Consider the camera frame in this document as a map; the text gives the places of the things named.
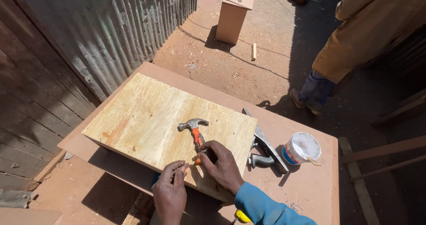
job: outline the glue bucket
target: glue bucket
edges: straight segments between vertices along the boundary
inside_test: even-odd
[[[297,132],[291,135],[288,142],[282,146],[281,153],[288,163],[299,165],[309,162],[306,156],[317,160],[321,155],[321,147],[312,135]]]

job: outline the blue shirt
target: blue shirt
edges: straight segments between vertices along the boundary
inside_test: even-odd
[[[235,206],[255,225],[316,225],[283,203],[272,200],[256,186],[245,182],[235,195]]]

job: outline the person's left hand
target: person's left hand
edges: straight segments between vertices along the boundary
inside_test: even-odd
[[[184,160],[168,164],[158,181],[152,186],[154,203],[161,224],[180,224],[186,205],[184,177],[188,167],[189,163],[185,163]]]

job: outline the brown work coat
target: brown work coat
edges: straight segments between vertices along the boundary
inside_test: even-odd
[[[312,69],[338,83],[355,66],[373,59],[426,23],[426,0],[342,0],[344,21],[328,39]]]

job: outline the hand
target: hand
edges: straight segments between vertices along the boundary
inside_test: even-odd
[[[244,184],[244,180],[241,177],[232,152],[217,141],[206,142],[201,146],[201,150],[204,149],[211,149],[217,156],[217,162],[213,164],[207,155],[199,152],[197,156],[200,158],[201,163],[216,182],[235,196],[242,184]]]
[[[154,204],[161,224],[179,225],[181,222],[186,205],[184,177],[188,167],[189,163],[185,163],[184,160],[168,164],[152,186]]]

